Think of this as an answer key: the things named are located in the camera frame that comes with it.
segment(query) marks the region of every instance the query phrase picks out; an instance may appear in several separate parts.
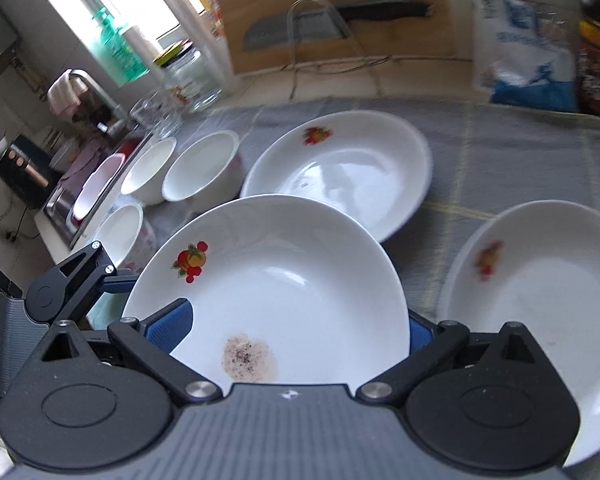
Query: deep white plate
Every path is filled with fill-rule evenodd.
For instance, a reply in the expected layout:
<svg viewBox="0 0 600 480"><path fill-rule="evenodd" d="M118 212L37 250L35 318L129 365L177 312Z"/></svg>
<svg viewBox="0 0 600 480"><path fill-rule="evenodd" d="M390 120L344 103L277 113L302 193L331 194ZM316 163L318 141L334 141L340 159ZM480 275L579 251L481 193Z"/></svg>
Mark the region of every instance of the deep white plate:
<svg viewBox="0 0 600 480"><path fill-rule="evenodd" d="M370 110L339 112L278 139L251 168L240 195L313 198L382 242L420 206L432 168L427 141L407 121Z"/></svg>
<svg viewBox="0 0 600 480"><path fill-rule="evenodd" d="M172 352L227 393L235 382L347 383L409 354L402 285L382 247L337 209L284 195L199 216L140 275L124 316L177 298L193 329Z"/></svg>
<svg viewBox="0 0 600 480"><path fill-rule="evenodd" d="M566 465L600 450L600 213L571 202L529 202L483 225L446 278L440 319L474 332L523 322L580 409Z"/></svg>

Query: metal screw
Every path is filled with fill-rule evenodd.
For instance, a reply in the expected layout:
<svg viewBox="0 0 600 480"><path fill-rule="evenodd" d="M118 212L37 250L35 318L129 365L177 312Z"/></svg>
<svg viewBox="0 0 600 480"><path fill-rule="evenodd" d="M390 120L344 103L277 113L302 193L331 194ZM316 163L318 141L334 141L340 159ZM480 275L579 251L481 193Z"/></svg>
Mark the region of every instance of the metal screw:
<svg viewBox="0 0 600 480"><path fill-rule="evenodd" d="M187 384L184 388L187 395L194 399L206 399L211 397L217 390L218 387L209 381L195 381Z"/></svg>
<svg viewBox="0 0 600 480"><path fill-rule="evenodd" d="M369 399L384 399L391 395L394 389L387 383L367 383L362 386L362 394Z"/></svg>

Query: jar lid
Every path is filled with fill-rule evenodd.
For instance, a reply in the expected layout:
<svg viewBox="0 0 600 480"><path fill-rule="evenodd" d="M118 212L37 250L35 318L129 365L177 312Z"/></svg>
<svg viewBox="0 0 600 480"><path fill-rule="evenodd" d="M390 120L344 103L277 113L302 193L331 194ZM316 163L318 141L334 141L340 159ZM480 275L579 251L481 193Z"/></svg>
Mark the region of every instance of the jar lid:
<svg viewBox="0 0 600 480"><path fill-rule="evenodd" d="M193 43L188 40L181 40L177 41L176 43L172 43L160 53L160 56L154 59L154 64L166 68L178 58L186 54L191 47L193 47Z"/></svg>

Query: bowl rim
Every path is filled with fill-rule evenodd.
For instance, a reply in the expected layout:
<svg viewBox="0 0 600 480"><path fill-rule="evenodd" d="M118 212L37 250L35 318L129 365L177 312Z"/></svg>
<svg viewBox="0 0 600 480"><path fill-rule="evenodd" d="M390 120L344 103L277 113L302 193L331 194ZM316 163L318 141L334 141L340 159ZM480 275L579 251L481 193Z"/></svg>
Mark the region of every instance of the bowl rim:
<svg viewBox="0 0 600 480"><path fill-rule="evenodd" d="M392 287L394 288L394 293L396 294L398 302L400 303L400 306L404 308L404 310L403 310L404 322L405 322L406 331L408 334L408 339L406 341L406 346L405 346L406 354L403 355L400 358L400 360L407 358L411 354L410 344L411 344L411 337L412 337L410 318L409 318L409 303L407 301L407 296L405 294L404 287L402 286L400 276L398 275L398 270L395 268L394 264L391 261L391 258L389 257L387 252L384 250L384 247L381 245L381 243L378 240L376 240L375 238L373 238L371 233L369 233L369 231L360 222L358 222L355 218L352 218L351 216L347 215L346 213L343 213L338 208L336 208L330 204L321 202L319 200L315 200L313 198L308 198L308 197L304 197L304 196L288 195L288 194L283 194L283 193L265 193L265 194L261 194L261 195L251 195L251 196L240 197L235 200L230 200L229 202L225 202L213 209L210 209L210 210L202 213L200 216L194 218L190 222L187 222L181 228L179 228L176 232L174 232L169 237L169 239L167 241L165 241L165 243L163 243L158 248L157 252L154 254L154 256L152 256L152 259L146 265L145 270L152 264L152 262L154 260L158 261L160 257L162 257L165 253L167 253L170 250L170 248L168 248L169 243L177 236L186 232L186 230L189 229L190 226L192 224L194 224L194 222L197 223L202 219L206 219L206 217L208 217L208 216L213 216L215 214L218 214L218 211L220 211L220 210L223 210L226 208L234 208L236 206L239 206L242 202L260 202L260 201L271 201L271 200L282 200L282 201L286 201L286 202L296 202L296 203L304 203L304 204L311 203L310 207L315 207L315 208L322 209L322 210L333 211L333 212L335 212L335 216L337 218L340 218L341 222L344 222L344 223L350 222L350 224L352 225L352 228L355 229L361 237L368 237L368 240L370 241L370 243L375 245L375 247L378 249L378 251L376 251L376 253L378 255L378 259L379 259L379 261L382 261L382 263L384 265L384 270L387 273L387 277L392 282ZM134 290L131 291L131 295L129 296L129 299L131 299L131 297L134 295ZM127 309L129 308L130 305L131 305L130 302L127 301L124 311L123 311L123 316L127 315L127 314L125 314L125 312L127 312Z"/></svg>
<svg viewBox="0 0 600 480"><path fill-rule="evenodd" d="M499 222L505 216L508 216L514 212L519 210L528 209L531 207L545 206L545 205L564 205L567 207L572 207L574 209L581 209L586 211L587 213L593 214L593 216L600 219L600 211L597 209L593 209L587 205L572 202L570 200L556 200L556 199L548 199L548 200L531 200L530 202L523 202L522 204L517 204L508 209L505 209L501 213L498 213L489 221L485 222L483 225L478 227L476 231L467 239L462 248L456 254L455 259L453 260L451 267L449 267L449 271L446 274L445 280L442 284L442 288L440 290L440 296L438 297L438 312L440 314L446 314L446 311L449 308L451 295L456 287L456 283L458 281L458 277L460 275L460 271L464 262L468 259L472 249L475 247L476 242L487 232L491 227Z"/></svg>
<svg viewBox="0 0 600 480"><path fill-rule="evenodd" d="M517 204L508 209L505 209L501 213L494 216L494 218L485 222L478 229L476 229L476 231L464 243L464 245L462 246L460 251L458 251L458 254L456 254L456 257L453 260L453 263L451 264L449 272L446 274L445 281L443 282L443 285L442 285L442 289L440 290L440 295L438 297L438 303L437 303L438 315L441 318L444 316L448 316L448 311L450 309L451 301L452 301L453 295L455 293L456 285L458 284L458 281L459 281L459 275L460 275L460 271L462 270L462 266L464 266L464 263L468 260L469 256L471 255L471 252L475 249L478 240L485 233L487 233L493 227L494 224L499 222L502 218L504 218L510 214L513 214L515 212L518 212L520 210L529 209L529 208L538 207L538 206L551 206L551 205L562 205L562 206L572 208L574 210L578 209L578 210L587 212L588 214L593 215L595 218L600 220L600 211L598 211L597 209L594 209L590 206L587 206L587 205L584 205L584 204L581 204L578 202L572 202L570 200L556 200L556 199L533 200L531 202L524 202L522 204ZM582 413L580 413L580 430L582 430L582 427L583 427L582 419L583 419L583 416L582 416ZM596 441L596 443L593 446L588 446L587 444L578 442L578 437L576 438L574 445L571 447L571 450L570 450L569 454L567 455L567 458L565 461L565 466L576 465L578 463L583 462L584 460L587 460L591 456L594 456L596 453L600 452L600 440Z"/></svg>
<svg viewBox="0 0 600 480"><path fill-rule="evenodd" d="M142 208L140 207L140 205L139 205L139 204L137 204L137 203L129 203L129 204L125 204L125 205L123 205L123 206L120 206L118 209L116 209L116 210L115 210L113 213L111 213L109 216L107 216L107 217L105 218L105 221L104 221L102 224L100 224L100 227L98 227L98 228L96 229L96 232L95 232L95 233L94 233L94 235L93 235L93 240L92 240L92 241L96 241L96 240L97 240L97 241L99 241L99 242L102 242L101 240L99 240L99 239L98 239L98 235L100 234L100 231L102 230L102 228L103 228L103 227L104 227L104 226L107 224L107 222L109 222L109 221L110 221L110 219L112 219L113 217L115 217L115 216L116 216L116 214L117 214L119 211L122 211L123 209L129 208L129 207L130 207L130 208L134 208L134 209L136 209L136 211L138 211L138 213L139 213L139 215L140 215L140 221L138 222L138 227L136 228L136 234L134 235L134 241L131 243L131 247L129 247L129 250L128 250L128 251L126 252L126 254L125 254L125 255L124 255L124 256L123 256L123 257L120 259L120 261L119 261L119 262L114 262L114 261L113 261L113 259L112 259L112 262L113 262L113 264L114 264L116 267L117 267L119 264L121 264L121 263L124 261L124 259L125 259L127 256L129 256L129 253L131 252L131 249L133 249L133 248L134 248L134 245L136 244L136 241L138 240L138 237L139 237L139 235L140 235L140 231L141 231L141 229L142 229L142 224L144 223L144 211L142 211Z"/></svg>
<svg viewBox="0 0 600 480"><path fill-rule="evenodd" d="M200 189L196 190L195 192L193 192L187 196L183 196L181 198L169 197L168 192L166 190L166 185L167 185L167 182L169 181L170 176L172 175L172 172L174 171L174 168L177 167L180 159L184 158L184 156L187 154L187 152L189 150L193 150L193 148L195 148L196 145L199 144L200 142L202 142L203 140L208 140L210 137L220 136L220 135L227 135L227 136L231 137L234 142L234 148L232 149L231 155L228 157L227 162L216 173L216 176L213 177L209 182L207 182ZM232 160L234 160L234 158L235 158L235 155L238 153L238 148L240 148L240 137L238 137L238 134L236 132L234 132L233 130L218 130L217 132L213 132L212 134L208 134L207 136L204 136L201 139L198 139L196 142L194 142L191 146L189 146L186 150L184 150L178 156L178 158L175 160L175 162L169 168L169 171L167 171L167 174L164 176L164 181L162 183L162 196L168 202L180 202L181 200L187 200L189 198L192 198L194 196L201 194L203 191L205 191L207 188L209 188L209 186L211 186L220 177L220 175L222 175L222 173L224 173L224 170L226 170L226 168L229 166L229 164L231 164Z"/></svg>
<svg viewBox="0 0 600 480"><path fill-rule="evenodd" d="M156 146L160 146L161 144L171 144L171 150L169 152L169 155L167 156L167 158L165 159L165 161L162 163L162 165L155 170L155 173L151 174L149 177L146 178L146 180L140 184L139 186L133 186L131 184L131 174L133 173L134 168L140 164L140 162L142 162L142 160L146 157L147 155L149 155L149 153L151 153L151 151L156 147ZM153 146L149 147L148 150L146 150L142 155L140 155L140 157L138 157L138 160L136 160L132 165L131 168L129 169L129 172L125 175L125 179L122 181L122 184L120 185L120 193L122 193L123 195L130 195L132 193L135 193L136 191L138 191L142 186L145 186L146 184L149 183L149 181L164 167L164 165L169 161L169 158L171 157L171 155L173 155L173 152L176 149L176 145L177 145L178 141L176 139L174 139L173 137L167 137L165 139L161 139L158 142L156 142Z"/></svg>
<svg viewBox="0 0 600 480"><path fill-rule="evenodd" d="M75 213L75 206L76 206L76 205L78 205L78 206L82 206L82 204L80 203L80 197L82 197L82 200L83 200L83 201L85 200L85 198L84 198L84 197L85 197L85 195L83 195L83 194L82 194L82 192L85 192L85 193L86 193L86 191L85 191L85 189L84 189L84 188L85 188L85 187L87 187L87 184L89 183L89 179L90 179L90 178L91 178L93 175L95 175L95 174L98 172L98 170L99 170L100 168L102 168L102 167L103 167L105 164L108 164L110 160L116 160L116 159L119 159L119 163L118 163L118 167L116 168L116 171L114 171L114 172L113 172L113 174L112 174L112 175L111 175L111 176L110 176L110 177L107 179L107 181L105 182L104 186L102 186L102 188L99 190L98 194L97 194L97 195L96 195L96 196L93 198L93 200L91 200L91 202L93 202L93 203L92 203L92 204L91 204L91 205L90 205L90 206L89 206L89 207L86 209L85 213L84 213L84 214L77 215L77 214ZM112 178L115 176L116 172L117 172L117 171L120 169L120 167L122 167L122 165L125 163L125 159L126 159L126 156L125 156L125 154L124 154L124 153L118 153L118 152L116 152L116 153L111 153L111 155L109 155L107 158L105 158L105 159L104 159L104 160L103 160L103 161L100 163L100 165L99 165L99 166L98 166L98 167L97 167L97 168L96 168L96 169L93 171L93 173L91 173L91 174L90 174L89 178L87 178L87 181L86 181L86 182L83 184L83 186L82 186L82 189L80 190L80 193L78 193L78 196L77 196L77 197L76 197L76 199L75 199L74 205L73 205L73 206L72 206L72 208L71 208L71 214L74 216L74 218L75 218L76 220L78 220L78 221L84 220L84 218L85 218L85 217L86 217L86 216L89 214L89 211L91 211L91 209L93 209L93 206L94 206L94 205L95 205L95 203L98 201L98 197L101 195L101 193L102 193L102 190L103 190L104 188L106 188L106 187L107 187L107 183L109 182L109 180L111 180L111 179L112 179Z"/></svg>
<svg viewBox="0 0 600 480"><path fill-rule="evenodd" d="M385 229L384 232L378 233L376 235L372 235L380 243L388 240L391 236L393 236L395 233L397 233L402 227L404 227L407 224L407 222L409 222L409 220L411 220L413 218L413 216L416 214L418 209L422 206L422 202L426 198L427 193L429 193L430 188L431 188L431 183L433 180L434 161L433 161L433 154L431 151L431 147L429 145L429 141L427 140L427 137L424 136L422 131L417 126L415 126L413 123L411 123L411 121L408 121L405 118L402 118L396 114L384 112L382 110L371 110L368 108L357 108L355 110L343 110L340 112L334 112L331 114L326 114L326 115L321 115L321 116L315 117L313 119L305 121L302 124L298 124L298 126L291 128L287 133L285 133L279 139L277 139L275 142L273 142L272 145L270 145L258 157L258 159L254 163L254 165L251 167L247 176L244 179L242 189L240 190L240 198L256 195L254 190L250 189L250 187L253 186L253 181L255 179L255 175L259 171L261 171L261 166L264 166L265 164L269 163L270 162L269 159L276 156L276 155L271 155L271 154L275 153L275 150L279 150L280 146L284 145L285 142L288 142L288 139L293 137L293 135L296 134L298 131L306 128L306 126L308 124L313 123L315 121L320 121L320 120L324 120L324 119L329 119L329 120L336 119L337 120L343 116L356 116L356 115L358 115L358 116L368 115L368 116L373 116L376 118L383 118L385 120L400 123L405 129L410 131L411 139L413 139L414 142L416 142L416 145L418 146L418 149L421 151L422 156L423 156L424 165L425 165L424 186L423 186L422 190L420 191L418 198L414 201L413 205L411 206L411 208L409 210L406 210L405 212L403 212L403 216L405 216L406 219L402 220L393 229ZM275 192L269 190L267 192L267 194L275 194Z"/></svg>

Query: green bottle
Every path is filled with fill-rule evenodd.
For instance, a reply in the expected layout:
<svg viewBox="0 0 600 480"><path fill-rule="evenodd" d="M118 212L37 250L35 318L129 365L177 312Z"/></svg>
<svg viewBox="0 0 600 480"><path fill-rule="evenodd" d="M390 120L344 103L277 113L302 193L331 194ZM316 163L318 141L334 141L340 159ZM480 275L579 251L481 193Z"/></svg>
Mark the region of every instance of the green bottle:
<svg viewBox="0 0 600 480"><path fill-rule="evenodd" d="M100 23L102 32L100 41L105 50L110 54L114 61L122 70L128 81L140 77L146 72L146 67L138 57L120 31L123 27L116 27L113 16L104 7L95 13L94 19Z"/></svg>

